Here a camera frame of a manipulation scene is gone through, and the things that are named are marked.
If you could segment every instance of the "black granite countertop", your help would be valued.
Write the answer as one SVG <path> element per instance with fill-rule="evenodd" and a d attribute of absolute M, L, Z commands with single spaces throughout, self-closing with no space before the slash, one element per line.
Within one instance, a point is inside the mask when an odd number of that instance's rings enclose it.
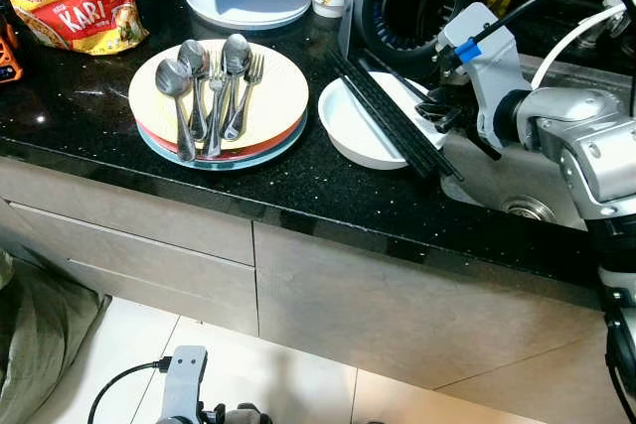
<path fill-rule="evenodd" d="M 97 57 L 36 45 L 20 32 L 26 77 L 0 89 L 0 154 L 34 165 L 227 212 L 421 262 L 430 248 L 592 286 L 584 232 L 455 202 L 436 179 L 410 169 L 364 169 L 341 156 L 316 103 L 335 78 L 325 60 L 338 21 L 312 12 L 290 26 L 247 33 L 292 59 L 309 83 L 308 123 L 280 157 L 235 172 L 170 163 L 140 138 L 127 89 L 150 57 L 186 39 L 224 38 L 185 0 L 140 0 L 150 37 L 132 51 Z"/>

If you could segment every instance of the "white bowl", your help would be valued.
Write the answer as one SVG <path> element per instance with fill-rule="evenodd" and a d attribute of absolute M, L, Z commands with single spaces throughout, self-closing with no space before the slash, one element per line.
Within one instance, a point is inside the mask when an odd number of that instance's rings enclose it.
<path fill-rule="evenodd" d="M 415 111 L 419 99 L 390 73 L 374 71 L 371 75 L 422 134 L 437 149 L 441 148 L 445 135 Z M 411 83 L 426 92 L 420 84 Z M 406 166 L 404 158 L 341 79 L 323 89 L 318 98 L 318 115 L 334 147 L 350 161 L 381 170 Z"/>

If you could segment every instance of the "blue plate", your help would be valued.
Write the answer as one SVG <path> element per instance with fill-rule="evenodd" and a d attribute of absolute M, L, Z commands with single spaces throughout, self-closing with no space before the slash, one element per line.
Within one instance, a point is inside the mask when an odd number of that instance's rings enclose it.
<path fill-rule="evenodd" d="M 179 164 L 181 166 L 185 166 L 186 168 L 192 169 L 202 169 L 207 171 L 234 171 L 237 169 L 245 169 L 250 168 L 252 166 L 257 166 L 262 164 L 270 159 L 273 159 L 285 151 L 287 151 L 292 144 L 296 142 L 296 140 L 300 137 L 303 130 L 305 129 L 305 124 L 307 124 L 307 111 L 302 114 L 302 118 L 300 119 L 300 124 L 298 127 L 280 144 L 274 146 L 273 148 L 263 151 L 255 156 L 251 156 L 245 159 L 237 159 L 236 161 L 198 161 L 195 160 L 193 162 L 181 161 L 176 153 L 172 151 L 168 151 L 163 147 L 159 146 L 155 143 L 150 136 L 144 133 L 141 128 L 137 126 L 137 130 L 141 135 L 141 138 L 145 141 L 145 143 L 152 149 L 155 153 L 157 153 L 162 158 L 167 159 L 168 161 L 172 161 L 173 163 Z"/>

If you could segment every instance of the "floor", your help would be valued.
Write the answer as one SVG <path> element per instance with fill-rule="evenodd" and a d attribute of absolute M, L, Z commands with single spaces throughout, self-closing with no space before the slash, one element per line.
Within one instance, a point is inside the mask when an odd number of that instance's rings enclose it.
<path fill-rule="evenodd" d="M 76 362 L 30 424 L 86 422 L 99 390 L 137 364 L 201 345 L 205 409 L 252 402 L 275 424 L 541 424 L 186 317 L 113 298 Z M 165 374 L 132 373 L 102 398 L 95 424 L 155 424 Z"/>

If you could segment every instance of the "spoon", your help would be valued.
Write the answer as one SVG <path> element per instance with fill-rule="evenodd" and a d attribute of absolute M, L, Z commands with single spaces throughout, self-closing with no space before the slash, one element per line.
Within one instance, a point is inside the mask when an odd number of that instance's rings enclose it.
<path fill-rule="evenodd" d="M 159 91 L 175 100 L 177 109 L 177 156 L 182 161 L 194 161 L 196 155 L 195 141 L 190 135 L 188 123 L 179 104 L 179 98 L 190 89 L 188 70 L 176 60 L 162 60 L 155 73 L 155 84 Z"/>
<path fill-rule="evenodd" d="M 231 34 L 223 45 L 221 58 L 224 71 L 230 76 L 230 103 L 224 122 L 225 131 L 237 111 L 237 96 L 239 93 L 239 80 L 249 67 L 251 51 L 249 43 L 241 34 Z"/>
<path fill-rule="evenodd" d="M 201 80 L 208 73 L 210 56 L 196 40 L 186 40 L 179 48 L 177 60 L 182 63 L 192 75 L 194 81 L 194 95 L 192 100 L 192 113 L 188 126 L 192 137 L 201 141 L 206 137 L 206 115 L 201 107 Z"/>

